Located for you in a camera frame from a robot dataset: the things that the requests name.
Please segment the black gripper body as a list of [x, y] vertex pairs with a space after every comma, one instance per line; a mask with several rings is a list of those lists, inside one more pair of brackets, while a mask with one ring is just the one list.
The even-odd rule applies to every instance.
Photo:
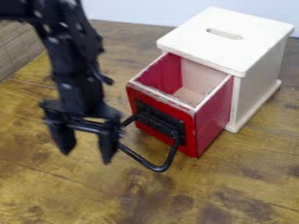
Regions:
[[98, 134], [106, 120], [118, 120], [121, 113], [104, 100], [102, 85], [113, 84], [96, 66], [78, 71], [52, 72], [58, 98], [40, 103], [46, 116], [65, 120], [73, 130]]

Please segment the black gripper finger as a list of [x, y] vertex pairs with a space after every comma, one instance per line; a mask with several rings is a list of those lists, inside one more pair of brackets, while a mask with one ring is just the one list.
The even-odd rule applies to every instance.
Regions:
[[46, 116], [44, 119], [50, 138], [60, 150], [60, 153], [68, 155], [76, 146], [74, 130], [68, 126], [65, 120], [58, 117]]
[[102, 163], [106, 165], [117, 153], [118, 138], [121, 136], [121, 126], [118, 120], [106, 120], [98, 131], [98, 149]]

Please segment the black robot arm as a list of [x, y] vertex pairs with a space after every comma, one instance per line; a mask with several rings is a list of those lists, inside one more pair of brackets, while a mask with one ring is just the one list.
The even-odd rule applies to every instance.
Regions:
[[117, 152], [120, 112], [104, 102], [102, 86], [113, 80], [98, 69], [102, 38], [80, 0], [0, 0], [0, 20], [25, 22], [34, 29], [50, 59], [58, 98], [40, 102], [44, 122], [62, 154], [76, 146], [74, 132], [97, 135], [102, 162]]

